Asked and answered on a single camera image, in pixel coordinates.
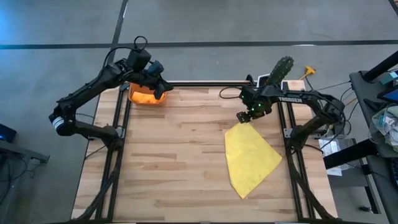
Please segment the gray floor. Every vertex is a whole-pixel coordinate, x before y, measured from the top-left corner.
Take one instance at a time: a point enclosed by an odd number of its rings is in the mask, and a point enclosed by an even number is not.
[[[3,0],[0,45],[111,43],[122,0]],[[145,35],[150,42],[394,40],[398,17],[388,0],[130,0],[119,42]],[[395,52],[396,45],[313,47],[218,47],[149,49],[168,80],[241,80],[268,73],[291,55],[287,78],[317,69],[314,88],[348,81]],[[69,219],[87,141],[57,136],[48,121],[55,101],[97,76],[107,49],[0,50],[0,123],[18,131],[17,143],[51,155],[36,176],[23,177],[14,223]],[[115,58],[125,57],[118,52]],[[322,91],[340,97],[349,85]],[[96,99],[79,112],[94,114]],[[361,141],[367,127],[359,107],[350,135]],[[384,215],[357,211],[368,205],[363,189],[332,189],[344,220],[386,223]]]

